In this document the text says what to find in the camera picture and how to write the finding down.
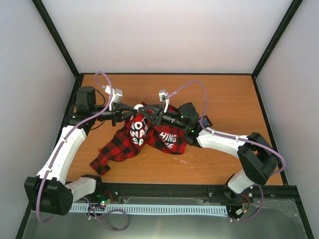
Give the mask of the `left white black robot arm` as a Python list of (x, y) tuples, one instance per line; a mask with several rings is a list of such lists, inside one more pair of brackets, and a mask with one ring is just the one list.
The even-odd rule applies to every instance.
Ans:
[(138, 112), (138, 107), (121, 103), (121, 90), (109, 86), (104, 90), (109, 97), (103, 99), (102, 105), (96, 104), (98, 90), (94, 87), (80, 87), (77, 90), (76, 111), (70, 112), (65, 119), (51, 156), (35, 177), (27, 177), (24, 188), (38, 217), (41, 213), (64, 216), (72, 204), (84, 196), (95, 201), (103, 197), (101, 177), (87, 174), (68, 184), (66, 176), (80, 145), (97, 120), (110, 120), (115, 125)]

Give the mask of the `red black plaid shirt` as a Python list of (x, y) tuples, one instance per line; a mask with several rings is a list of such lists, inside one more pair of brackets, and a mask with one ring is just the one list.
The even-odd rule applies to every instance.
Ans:
[(99, 149), (98, 156), (90, 163), (98, 175), (111, 170), (109, 161), (123, 162), (137, 156), (145, 145), (164, 153), (184, 154), (186, 142), (183, 130), (168, 125), (152, 126), (141, 114), (125, 120), (124, 126), (117, 130), (112, 140)]

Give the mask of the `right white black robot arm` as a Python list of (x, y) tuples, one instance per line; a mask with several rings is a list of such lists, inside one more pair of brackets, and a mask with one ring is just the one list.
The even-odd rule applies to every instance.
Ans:
[(135, 109), (154, 126), (168, 125), (183, 130), (187, 144), (225, 152), (239, 159), (242, 170), (224, 184), (221, 195), (229, 202), (237, 200), (247, 188), (265, 185), (279, 164), (279, 158), (258, 133), (249, 136), (213, 131), (209, 119), (200, 124), (200, 116), (191, 103), (181, 105), (176, 112), (165, 105), (136, 105)]

